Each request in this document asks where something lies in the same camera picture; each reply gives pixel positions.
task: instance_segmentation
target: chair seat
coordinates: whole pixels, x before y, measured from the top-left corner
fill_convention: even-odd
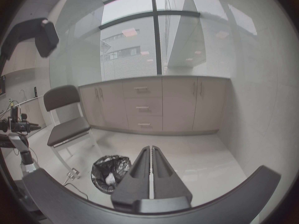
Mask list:
[[[90,125],[83,117],[64,122],[52,129],[47,145],[54,146],[55,144],[90,130],[90,128]]]

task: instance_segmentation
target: silver handle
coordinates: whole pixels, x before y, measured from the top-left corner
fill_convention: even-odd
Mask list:
[[[147,89],[147,86],[134,87],[134,90]]]
[[[99,99],[99,94],[97,93],[97,88],[95,87],[95,97]]]

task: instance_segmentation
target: white chair frame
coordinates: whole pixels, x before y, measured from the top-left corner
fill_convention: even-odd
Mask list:
[[[79,109],[79,112],[80,112],[80,116],[83,117],[83,113],[82,113],[82,110],[81,110],[81,106],[80,106],[80,103],[77,103],[78,105],[78,109]],[[55,124],[55,121],[54,121],[54,118],[53,118],[53,114],[51,111],[48,112],[49,115],[50,115],[50,118],[51,118],[51,122],[54,126],[56,126]],[[93,137],[92,135],[92,131],[91,130],[88,130],[86,132],[83,132],[75,137],[72,137],[71,139],[68,139],[68,140],[65,140],[61,143],[58,143],[58,144],[55,144],[54,146],[51,147],[52,151],[54,152],[54,154],[56,155],[56,157],[60,160],[60,162],[62,162],[62,164],[67,168],[67,170],[69,170],[69,172],[71,174],[74,175],[74,177],[76,178],[79,178],[80,176],[77,175],[72,169],[71,167],[63,160],[63,158],[59,155],[58,151],[60,150],[63,150],[63,149],[66,149],[69,153],[70,156],[73,156],[72,153],[69,151],[68,147],[76,144],[76,143],[79,143],[85,139],[90,139],[91,143],[92,143],[92,146],[95,146],[100,155],[103,156],[103,153],[99,147],[99,145],[96,143],[95,141],[95,138]]]

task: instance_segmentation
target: backsplash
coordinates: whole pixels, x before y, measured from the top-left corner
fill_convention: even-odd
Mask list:
[[[34,98],[35,86],[36,86],[36,80],[35,80],[34,69],[15,71],[5,75],[6,92],[5,94],[0,96],[0,113],[2,112],[2,110],[5,111],[9,106],[9,98],[21,103],[25,101],[24,92],[27,100]]]

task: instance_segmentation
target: chair leg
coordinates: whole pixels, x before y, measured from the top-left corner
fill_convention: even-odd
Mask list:
[[[98,145],[97,142],[95,141],[95,138],[93,137],[91,130],[89,130],[88,133],[89,133],[90,140],[91,140],[91,142],[92,142],[92,146],[95,146],[95,147],[98,149],[100,155],[103,156],[103,153],[102,153],[102,151],[101,151],[99,145]]]
[[[69,149],[68,149],[67,147],[66,147],[65,149],[69,152],[70,156],[72,157],[73,155],[72,155],[72,153],[69,151]]]
[[[60,160],[60,162],[69,170],[71,174],[73,174],[76,178],[79,178],[79,176],[70,168],[70,166],[62,159],[62,157],[59,155],[59,153],[55,150],[54,147],[51,147],[52,151],[56,155],[56,157]]]

